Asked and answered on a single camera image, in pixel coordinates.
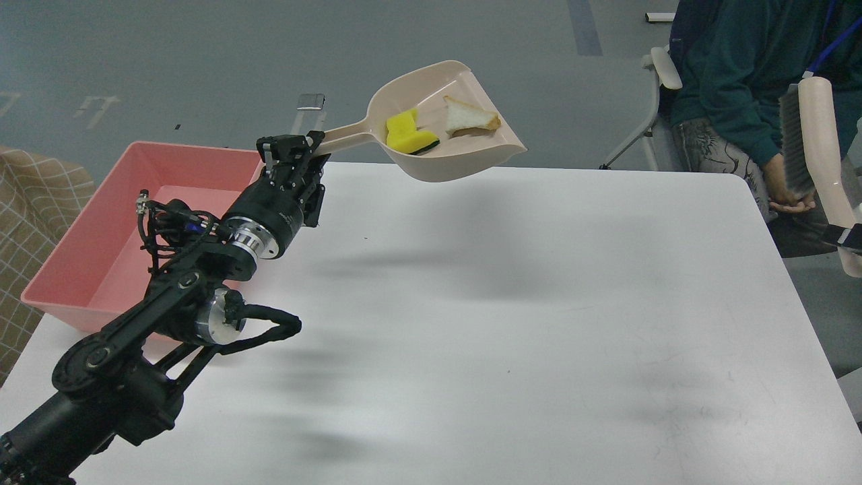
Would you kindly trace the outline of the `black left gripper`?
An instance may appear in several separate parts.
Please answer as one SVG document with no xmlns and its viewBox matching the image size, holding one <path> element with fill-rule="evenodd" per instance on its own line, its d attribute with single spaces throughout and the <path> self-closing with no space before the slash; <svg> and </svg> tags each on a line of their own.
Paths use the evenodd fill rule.
<svg viewBox="0 0 862 485">
<path fill-rule="evenodd" d="M 321 177 L 329 157 L 317 150 L 325 138 L 323 131 L 310 131 L 256 141 L 261 178 L 222 218 L 231 245 L 259 260 L 274 260 L 282 257 L 302 227 L 318 226 L 326 191 Z"/>
</svg>

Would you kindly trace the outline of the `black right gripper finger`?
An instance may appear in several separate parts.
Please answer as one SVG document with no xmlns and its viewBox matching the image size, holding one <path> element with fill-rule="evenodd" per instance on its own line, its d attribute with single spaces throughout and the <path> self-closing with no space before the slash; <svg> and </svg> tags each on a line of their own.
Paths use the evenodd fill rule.
<svg viewBox="0 0 862 485">
<path fill-rule="evenodd" d="M 822 243 L 820 253 L 831 253 L 843 249 L 854 255 L 861 255 L 861 224 L 852 227 L 826 224 L 819 237 Z"/>
</svg>

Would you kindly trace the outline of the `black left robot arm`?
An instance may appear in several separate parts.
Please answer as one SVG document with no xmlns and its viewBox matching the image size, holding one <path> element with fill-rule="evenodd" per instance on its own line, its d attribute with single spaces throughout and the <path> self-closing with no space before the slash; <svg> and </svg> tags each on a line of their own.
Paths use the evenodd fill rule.
<svg viewBox="0 0 862 485">
<path fill-rule="evenodd" d="M 147 291 L 71 346 L 52 372 L 56 393 L 3 434 L 3 484 L 73 483 L 74 470 L 113 438 L 141 445 L 172 430 L 185 390 L 214 356 L 301 331 L 299 317 L 247 304 L 227 281 L 249 280 L 259 260 L 282 257 L 299 229 L 317 226 L 324 140 L 321 130 L 259 138 L 261 174 L 222 217 L 139 193 Z"/>
</svg>

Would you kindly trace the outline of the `person's clasped hands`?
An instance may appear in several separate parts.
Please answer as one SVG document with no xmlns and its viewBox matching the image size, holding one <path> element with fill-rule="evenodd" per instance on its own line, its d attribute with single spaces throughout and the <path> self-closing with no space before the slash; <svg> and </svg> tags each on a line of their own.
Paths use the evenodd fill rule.
<svg viewBox="0 0 862 485">
<path fill-rule="evenodd" d="M 785 157 L 778 153 L 763 165 L 764 182 L 770 206 L 782 213 L 805 213 L 816 208 L 815 193 L 797 195 L 789 189 L 785 171 Z"/>
</svg>

